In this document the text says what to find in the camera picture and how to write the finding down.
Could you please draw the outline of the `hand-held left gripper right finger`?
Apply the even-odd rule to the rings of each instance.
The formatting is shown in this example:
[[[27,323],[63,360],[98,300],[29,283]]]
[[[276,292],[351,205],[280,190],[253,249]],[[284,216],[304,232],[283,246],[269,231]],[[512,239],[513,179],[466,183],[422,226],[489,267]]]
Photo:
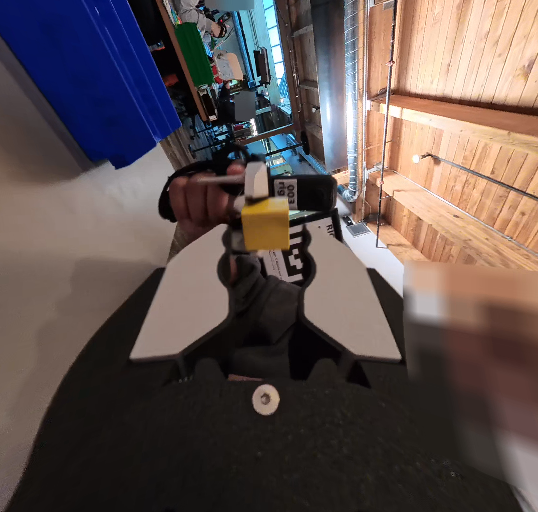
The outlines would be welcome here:
[[[401,362],[401,351],[364,263],[319,227],[302,228],[302,247],[302,323],[356,360]]]

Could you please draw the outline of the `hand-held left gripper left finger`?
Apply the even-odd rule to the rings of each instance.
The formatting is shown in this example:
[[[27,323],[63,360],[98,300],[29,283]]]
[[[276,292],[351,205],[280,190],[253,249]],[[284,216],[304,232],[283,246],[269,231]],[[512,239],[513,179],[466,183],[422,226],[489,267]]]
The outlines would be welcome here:
[[[132,362],[175,359],[228,325],[230,233],[211,230],[169,261],[132,347]]]

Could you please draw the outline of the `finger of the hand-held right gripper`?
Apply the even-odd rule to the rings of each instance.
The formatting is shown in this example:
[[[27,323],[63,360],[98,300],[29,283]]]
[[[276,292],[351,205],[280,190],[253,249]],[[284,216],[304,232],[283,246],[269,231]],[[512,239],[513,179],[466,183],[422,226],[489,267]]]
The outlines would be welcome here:
[[[266,165],[251,161],[241,172],[217,172],[212,166],[195,176],[195,185],[205,189],[210,218],[271,218],[270,186]]]

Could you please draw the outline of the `yellow wooden cube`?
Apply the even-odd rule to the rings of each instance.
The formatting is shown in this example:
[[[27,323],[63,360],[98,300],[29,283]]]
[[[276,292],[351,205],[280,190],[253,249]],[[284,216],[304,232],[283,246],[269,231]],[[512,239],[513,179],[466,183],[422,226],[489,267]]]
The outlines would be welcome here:
[[[289,206],[286,198],[270,197],[245,204],[240,218],[246,251],[289,249]]]

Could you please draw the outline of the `blue plastic bin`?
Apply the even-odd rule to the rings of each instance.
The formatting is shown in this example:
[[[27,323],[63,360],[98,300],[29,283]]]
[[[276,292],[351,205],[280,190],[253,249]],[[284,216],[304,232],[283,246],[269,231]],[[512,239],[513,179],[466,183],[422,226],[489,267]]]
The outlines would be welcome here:
[[[1,0],[1,38],[93,163],[129,166],[181,127],[128,0]]]

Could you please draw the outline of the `person's right hand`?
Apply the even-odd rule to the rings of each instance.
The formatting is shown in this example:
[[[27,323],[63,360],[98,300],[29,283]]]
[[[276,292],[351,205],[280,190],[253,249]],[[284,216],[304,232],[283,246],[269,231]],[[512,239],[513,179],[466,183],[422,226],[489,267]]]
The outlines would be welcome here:
[[[178,231],[189,245],[220,224],[229,224],[239,218],[234,208],[235,198],[219,184],[205,185],[199,179],[214,177],[205,170],[190,176],[175,178],[168,189],[170,204],[177,220]]]

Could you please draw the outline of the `printed marker board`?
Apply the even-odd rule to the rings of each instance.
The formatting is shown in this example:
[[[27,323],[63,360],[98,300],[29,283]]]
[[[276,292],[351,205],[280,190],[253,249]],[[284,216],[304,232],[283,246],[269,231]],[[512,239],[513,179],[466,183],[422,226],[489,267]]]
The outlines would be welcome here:
[[[319,228],[336,240],[343,241],[340,222],[335,216],[296,223],[290,227],[289,249],[259,252],[261,274],[264,277],[272,276],[299,287],[304,284],[308,268],[303,248],[303,226]]]

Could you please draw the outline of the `green box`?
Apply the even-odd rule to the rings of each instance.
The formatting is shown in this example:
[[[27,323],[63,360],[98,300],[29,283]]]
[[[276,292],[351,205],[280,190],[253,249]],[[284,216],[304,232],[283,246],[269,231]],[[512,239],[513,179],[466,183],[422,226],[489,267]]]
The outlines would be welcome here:
[[[212,85],[212,66],[197,26],[194,23],[177,24],[174,32],[194,86]]]

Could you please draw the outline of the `wooden table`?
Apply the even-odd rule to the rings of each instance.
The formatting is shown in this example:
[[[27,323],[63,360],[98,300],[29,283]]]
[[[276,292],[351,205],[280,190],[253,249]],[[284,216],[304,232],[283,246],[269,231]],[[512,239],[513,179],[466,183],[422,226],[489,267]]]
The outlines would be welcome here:
[[[193,98],[193,102],[196,105],[198,115],[199,115],[200,119],[203,122],[209,122],[210,121],[209,116],[208,116],[208,114],[207,114],[207,112],[205,110],[204,104],[202,103],[202,100],[201,100],[200,94],[198,92],[198,89],[194,85],[194,82],[192,80],[191,74],[190,74],[189,69],[187,67],[187,63],[185,61],[184,54],[183,54],[183,52],[181,50],[181,47],[180,47],[180,45],[178,43],[178,39],[177,39],[177,36],[176,36],[176,33],[175,33],[175,23],[171,20],[171,16],[170,16],[170,14],[168,12],[168,8],[170,6],[169,2],[168,2],[168,0],[155,0],[155,1],[156,1],[157,6],[158,6],[160,15],[161,15],[161,17],[163,19],[163,22],[164,22],[165,28],[167,30],[167,33],[168,33],[168,35],[169,35],[169,37],[171,39],[171,44],[173,45],[174,51],[176,53],[176,56],[178,58],[178,61],[179,61],[180,66],[182,68],[182,71],[184,73],[185,80],[186,80],[186,83],[188,85],[191,97]]]

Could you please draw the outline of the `silver ventilation duct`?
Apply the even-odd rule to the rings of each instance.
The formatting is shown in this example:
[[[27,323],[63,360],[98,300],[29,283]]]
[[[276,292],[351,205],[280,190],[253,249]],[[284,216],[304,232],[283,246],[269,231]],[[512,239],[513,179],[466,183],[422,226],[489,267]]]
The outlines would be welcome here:
[[[341,196],[356,202],[363,183],[364,43],[367,0],[310,0],[324,163],[347,169]]]

